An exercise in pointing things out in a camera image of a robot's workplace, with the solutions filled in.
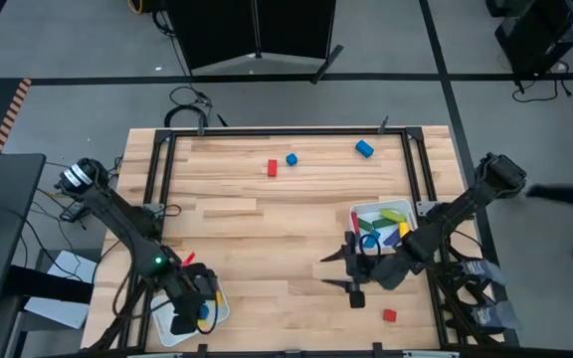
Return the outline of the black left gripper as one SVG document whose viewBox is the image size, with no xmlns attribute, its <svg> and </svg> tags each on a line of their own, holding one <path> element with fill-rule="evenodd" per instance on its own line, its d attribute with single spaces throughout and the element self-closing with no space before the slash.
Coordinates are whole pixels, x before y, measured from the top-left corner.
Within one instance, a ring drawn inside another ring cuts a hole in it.
<svg viewBox="0 0 573 358">
<path fill-rule="evenodd" d="M 174 307 L 170 331 L 181 335 L 201 330 L 198 325 L 201 307 L 208 300 L 218 307 L 217 276 L 204 264 L 182 267 L 172 281 L 168 297 Z"/>
</svg>

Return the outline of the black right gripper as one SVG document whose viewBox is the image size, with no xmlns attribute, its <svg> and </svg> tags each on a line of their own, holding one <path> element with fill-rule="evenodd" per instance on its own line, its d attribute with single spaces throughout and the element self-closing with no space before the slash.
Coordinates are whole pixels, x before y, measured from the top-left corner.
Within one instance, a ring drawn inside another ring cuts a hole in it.
<svg viewBox="0 0 573 358">
<path fill-rule="evenodd" d="M 345 232 L 344 240 L 345 245 L 342 245 L 337 252 L 320 261 L 329 263 L 344 260 L 346 273 L 350 280 L 323 279 L 322 282 L 342 288 L 348 294 L 351 308 L 364 308 L 365 294 L 361 290 L 361 285 L 371 280 L 371 273 L 382 255 L 381 245 L 375 242 L 375 254 L 368 255 L 364 251 L 363 239 L 357 237 L 355 233 L 351 231 Z"/>
</svg>

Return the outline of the grey-blue weight bag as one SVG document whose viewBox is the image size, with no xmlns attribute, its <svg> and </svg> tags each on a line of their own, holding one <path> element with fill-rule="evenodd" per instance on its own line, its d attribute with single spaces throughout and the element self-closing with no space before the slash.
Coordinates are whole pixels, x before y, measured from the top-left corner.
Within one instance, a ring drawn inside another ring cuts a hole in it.
<svg viewBox="0 0 573 358">
<path fill-rule="evenodd" d="M 479 277 L 482 281 L 491 280 L 500 285 L 506 285 L 506 277 L 500 267 L 487 260 L 471 260 L 461 262 L 463 272 Z"/>
<path fill-rule="evenodd" d="M 475 307 L 472 310 L 472 318 L 483 328 L 517 329 L 520 327 L 520 322 L 509 301 Z"/>
</svg>

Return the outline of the black partition foot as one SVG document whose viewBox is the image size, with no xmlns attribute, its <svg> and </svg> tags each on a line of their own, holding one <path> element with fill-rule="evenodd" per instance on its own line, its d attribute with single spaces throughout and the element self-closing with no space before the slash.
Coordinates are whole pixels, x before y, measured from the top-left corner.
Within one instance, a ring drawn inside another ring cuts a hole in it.
<svg viewBox="0 0 573 358">
<path fill-rule="evenodd" d="M 332 66 L 332 64 L 335 62 L 335 60 L 339 57 L 339 55 L 342 53 L 344 47 L 342 45 L 336 45 L 333 50 L 329 53 L 329 55 L 327 56 L 327 58 L 325 59 L 325 61 L 322 63 L 322 65 L 319 67 L 319 69 L 317 70 L 317 72 L 313 75 L 313 77 L 310 79 L 310 83 L 313 85 L 317 85 L 321 79 L 324 77 L 324 75 L 327 73 L 327 71 L 329 70 L 329 68 Z"/>
</svg>

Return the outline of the black partition panel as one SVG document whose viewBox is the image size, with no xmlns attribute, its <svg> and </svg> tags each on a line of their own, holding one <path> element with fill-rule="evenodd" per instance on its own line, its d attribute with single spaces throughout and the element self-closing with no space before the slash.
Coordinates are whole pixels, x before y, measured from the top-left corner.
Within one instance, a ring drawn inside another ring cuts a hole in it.
<svg viewBox="0 0 573 358">
<path fill-rule="evenodd" d="M 253 0 L 166 0 L 190 71 L 256 51 Z"/>
<path fill-rule="evenodd" d="M 257 0 L 262 53 L 326 59 L 336 0 Z"/>
</svg>

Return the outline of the black equipment cart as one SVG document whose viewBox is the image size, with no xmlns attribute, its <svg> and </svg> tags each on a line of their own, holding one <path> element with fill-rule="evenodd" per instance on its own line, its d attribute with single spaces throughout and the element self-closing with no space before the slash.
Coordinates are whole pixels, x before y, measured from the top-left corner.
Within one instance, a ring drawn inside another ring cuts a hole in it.
<svg viewBox="0 0 573 358">
<path fill-rule="evenodd" d="M 542 75 L 573 47 L 573 0 L 526 0 L 494 34 L 514 74 Z"/>
</svg>

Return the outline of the black table frame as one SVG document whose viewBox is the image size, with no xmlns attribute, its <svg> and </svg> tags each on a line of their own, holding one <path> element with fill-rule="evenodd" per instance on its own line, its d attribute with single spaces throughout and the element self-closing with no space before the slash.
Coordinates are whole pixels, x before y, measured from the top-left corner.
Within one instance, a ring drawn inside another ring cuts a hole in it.
<svg viewBox="0 0 573 358">
<path fill-rule="evenodd" d="M 175 346 L 186 354 L 339 351 L 355 355 L 439 344 L 423 275 L 395 290 L 375 283 L 364 308 L 323 279 L 343 279 L 342 262 L 322 263 L 349 229 L 349 209 L 394 199 L 451 199 L 464 188 L 449 131 L 428 126 L 422 138 L 395 128 L 218 128 L 156 143 L 151 129 L 127 139 L 119 193 L 133 203 L 166 202 L 178 215 L 163 238 L 192 252 L 218 275 L 231 308 L 208 335 Z M 355 150 L 364 140 L 370 158 Z M 295 154 L 297 163 L 286 158 Z M 267 175 L 270 159 L 276 177 Z M 393 323 L 384 309 L 397 312 Z"/>
</svg>

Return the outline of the metal partition hinge post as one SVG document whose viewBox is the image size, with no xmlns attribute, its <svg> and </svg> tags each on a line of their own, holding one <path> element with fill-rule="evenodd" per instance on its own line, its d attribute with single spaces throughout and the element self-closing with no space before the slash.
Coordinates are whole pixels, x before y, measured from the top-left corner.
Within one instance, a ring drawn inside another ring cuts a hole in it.
<svg viewBox="0 0 573 358">
<path fill-rule="evenodd" d="M 262 43 L 260 34 L 260 22 L 258 16 L 258 0 L 251 0 L 253 28 L 255 37 L 255 58 L 261 59 L 262 56 Z"/>
</svg>

